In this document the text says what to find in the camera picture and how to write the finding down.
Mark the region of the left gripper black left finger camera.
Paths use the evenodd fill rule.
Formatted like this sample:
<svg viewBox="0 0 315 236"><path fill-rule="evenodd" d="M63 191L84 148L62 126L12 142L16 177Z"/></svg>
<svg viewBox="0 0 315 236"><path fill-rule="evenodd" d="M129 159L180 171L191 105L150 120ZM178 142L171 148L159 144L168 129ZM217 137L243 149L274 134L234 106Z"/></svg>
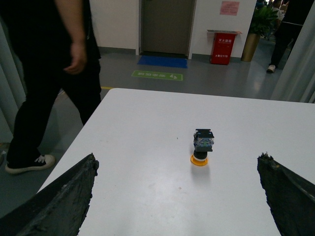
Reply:
<svg viewBox="0 0 315 236"><path fill-rule="evenodd" d="M76 236L89 210L99 162L89 154L0 220L2 236Z"/></svg>

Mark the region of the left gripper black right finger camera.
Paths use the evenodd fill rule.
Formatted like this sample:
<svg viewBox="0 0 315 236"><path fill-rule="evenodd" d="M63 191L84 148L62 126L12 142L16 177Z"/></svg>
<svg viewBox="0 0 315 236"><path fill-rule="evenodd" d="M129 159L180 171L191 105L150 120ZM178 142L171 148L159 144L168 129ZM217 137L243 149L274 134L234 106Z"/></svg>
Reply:
<svg viewBox="0 0 315 236"><path fill-rule="evenodd" d="M257 159L260 183L282 236L315 234L315 185L278 163L268 153Z"/></svg>

